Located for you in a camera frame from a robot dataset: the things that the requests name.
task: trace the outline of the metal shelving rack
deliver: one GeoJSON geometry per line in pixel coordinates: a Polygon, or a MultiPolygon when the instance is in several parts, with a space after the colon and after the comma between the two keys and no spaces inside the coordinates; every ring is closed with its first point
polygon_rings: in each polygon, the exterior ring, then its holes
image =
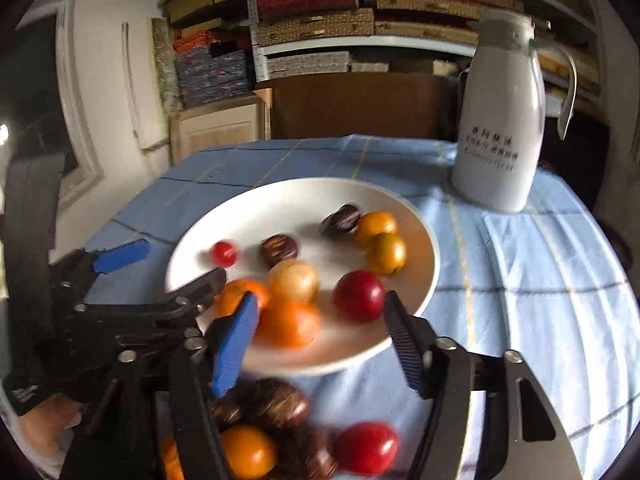
{"type": "MultiPolygon", "coordinates": [[[[252,45],[254,51],[255,73],[258,81],[269,79],[269,71],[267,66],[268,56],[274,54],[282,54],[297,50],[313,50],[317,48],[331,47],[350,47],[350,46],[391,46],[399,48],[415,48],[421,50],[430,50],[432,52],[446,52],[457,56],[473,57],[475,47],[465,44],[449,43],[439,40],[427,40],[421,38],[405,38],[401,36],[340,36],[336,38],[317,38],[314,40],[291,41],[288,43],[279,43],[270,46],[260,46],[257,41],[257,27],[259,22],[258,7],[256,0],[247,0],[249,9],[249,22],[251,30],[252,45]]],[[[567,7],[559,0],[539,0],[545,4],[561,11],[564,15],[580,23],[597,37],[599,34],[599,24],[592,23],[585,17],[577,14],[574,10],[567,7]]],[[[553,78],[550,82],[562,86],[562,80],[559,77],[553,78]]],[[[592,102],[601,102],[600,98],[581,91],[583,97],[588,98],[592,102]]]]}

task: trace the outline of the checkered tablecloth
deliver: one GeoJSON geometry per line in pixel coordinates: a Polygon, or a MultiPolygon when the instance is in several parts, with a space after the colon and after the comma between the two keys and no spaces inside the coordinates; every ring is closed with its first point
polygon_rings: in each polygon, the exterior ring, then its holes
{"type": "MultiPolygon", "coordinates": [[[[151,254],[98,279],[87,303],[150,301],[163,292],[175,245],[201,216],[248,189],[290,178],[337,176],[386,187],[431,225],[442,257],[424,315],[468,350],[521,351],[570,436],[585,479],[597,479],[640,419],[640,318],[620,263],[590,213],[557,176],[536,173],[524,211],[507,216],[458,198],[448,184],[454,144],[430,140],[270,140],[190,156],[145,189],[88,248],[144,237],[151,254]]],[[[335,427],[384,420],[403,437],[406,471],[430,403],[387,349],[364,364],[296,380],[314,418],[335,427]]],[[[474,394],[463,477],[472,478],[482,428],[474,394]]]]}

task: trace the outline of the plate rim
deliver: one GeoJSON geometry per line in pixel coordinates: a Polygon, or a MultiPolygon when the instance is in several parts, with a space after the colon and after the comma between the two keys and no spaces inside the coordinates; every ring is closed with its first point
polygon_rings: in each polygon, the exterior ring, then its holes
{"type": "MultiPolygon", "coordinates": [[[[420,221],[425,231],[427,232],[427,236],[430,238],[431,246],[433,247],[433,256],[434,256],[433,280],[431,281],[431,285],[429,287],[429,290],[427,291],[427,295],[424,298],[424,301],[422,302],[420,307],[418,307],[418,309],[416,310],[416,313],[414,314],[414,316],[421,317],[424,311],[427,309],[427,306],[431,301],[431,298],[433,297],[433,293],[436,289],[436,286],[438,284],[438,279],[440,277],[440,246],[438,244],[438,239],[433,233],[430,225],[422,217],[420,210],[411,202],[409,202],[405,197],[396,193],[395,191],[391,191],[390,189],[387,189],[386,187],[379,186],[378,184],[372,184],[370,182],[366,182],[365,180],[358,180],[357,178],[344,178],[344,177],[337,177],[337,176],[307,176],[307,177],[301,177],[301,178],[288,178],[285,180],[279,180],[277,182],[270,182],[269,184],[264,184],[263,186],[247,189],[246,191],[243,191],[242,193],[238,193],[237,195],[218,204],[213,209],[210,209],[208,212],[204,213],[204,215],[202,215],[197,221],[195,221],[193,225],[191,225],[191,227],[189,227],[189,229],[187,229],[187,231],[180,237],[180,240],[178,240],[178,243],[175,245],[175,248],[171,254],[171,257],[169,258],[169,262],[167,263],[166,271],[164,273],[165,291],[168,292],[169,269],[172,266],[172,262],[174,260],[175,253],[178,250],[178,247],[180,246],[184,238],[189,234],[189,232],[192,229],[194,229],[196,225],[204,219],[204,217],[206,217],[211,212],[215,211],[217,208],[219,208],[223,204],[229,202],[230,200],[234,200],[235,198],[241,195],[254,192],[263,187],[269,187],[269,186],[273,186],[274,184],[282,184],[283,182],[291,182],[294,180],[308,180],[308,181],[316,181],[316,182],[319,180],[334,181],[334,182],[351,182],[351,183],[355,182],[360,186],[369,187],[371,189],[375,189],[376,191],[382,192],[383,194],[390,196],[391,198],[397,200],[399,203],[404,205],[409,211],[411,211],[417,217],[417,219],[420,221]]],[[[362,364],[368,361],[369,359],[371,359],[373,356],[379,354],[383,350],[389,348],[390,346],[391,346],[391,336],[387,335],[387,337],[380,343],[377,343],[372,347],[366,350],[363,350],[362,352],[358,352],[353,356],[340,359],[337,361],[332,361],[330,364],[313,365],[313,366],[308,366],[304,368],[280,367],[280,366],[261,367],[259,370],[255,368],[246,368],[243,365],[242,372],[251,373],[251,374],[279,376],[279,377],[313,377],[313,376],[327,375],[327,374],[339,372],[341,370],[345,370],[346,368],[350,368],[351,366],[356,364],[362,364]]]]}

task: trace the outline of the brown chestnut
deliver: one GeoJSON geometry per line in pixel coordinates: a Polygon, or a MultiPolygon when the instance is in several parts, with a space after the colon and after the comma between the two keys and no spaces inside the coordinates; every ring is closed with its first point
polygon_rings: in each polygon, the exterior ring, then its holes
{"type": "Polygon", "coordinates": [[[228,428],[242,419],[242,408],[238,403],[238,396],[234,389],[229,390],[224,397],[212,403],[210,408],[220,430],[228,428]]]}
{"type": "Polygon", "coordinates": [[[338,211],[322,220],[320,232],[337,237],[353,231],[360,220],[360,210],[353,204],[345,204],[338,211]]]}
{"type": "Polygon", "coordinates": [[[329,451],[328,432],[303,426],[280,430],[278,443],[280,470],[304,480],[328,480],[338,469],[329,451]]]}
{"type": "Polygon", "coordinates": [[[298,244],[289,235],[273,235],[262,241],[260,245],[260,256],[269,268],[271,268],[283,260],[297,257],[298,244]]]}
{"type": "Polygon", "coordinates": [[[309,413],[309,402],[295,386],[280,379],[256,381],[245,397],[247,416],[272,428],[298,426],[309,413]]]}

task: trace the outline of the small orange fruit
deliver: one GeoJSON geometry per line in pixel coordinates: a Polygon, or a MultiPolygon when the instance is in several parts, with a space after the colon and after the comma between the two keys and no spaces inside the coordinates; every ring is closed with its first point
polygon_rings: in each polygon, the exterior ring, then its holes
{"type": "Polygon", "coordinates": [[[373,237],[380,233],[396,234],[398,221],[389,211],[367,213],[358,220],[356,240],[365,249],[373,237]]]}
{"type": "Polygon", "coordinates": [[[258,280],[254,280],[253,278],[232,280],[224,286],[218,296],[215,304],[216,315],[218,317],[231,316],[236,311],[236,308],[238,308],[246,292],[252,292],[257,296],[259,310],[265,307],[271,297],[267,286],[258,280]]]}
{"type": "Polygon", "coordinates": [[[406,263],[406,244],[398,235],[380,233],[370,241],[364,256],[373,272],[392,274],[406,263]]]}
{"type": "Polygon", "coordinates": [[[318,307],[308,301],[272,303],[260,316],[258,334],[271,346],[305,348],[322,327],[318,307]]]}
{"type": "Polygon", "coordinates": [[[162,440],[160,448],[166,480],[184,480],[180,458],[178,457],[178,446],[175,443],[175,439],[171,435],[165,437],[162,440]]]}
{"type": "Polygon", "coordinates": [[[265,476],[276,465],[278,452],[270,437],[253,426],[234,426],[222,434],[231,471],[240,480],[265,476]]]}

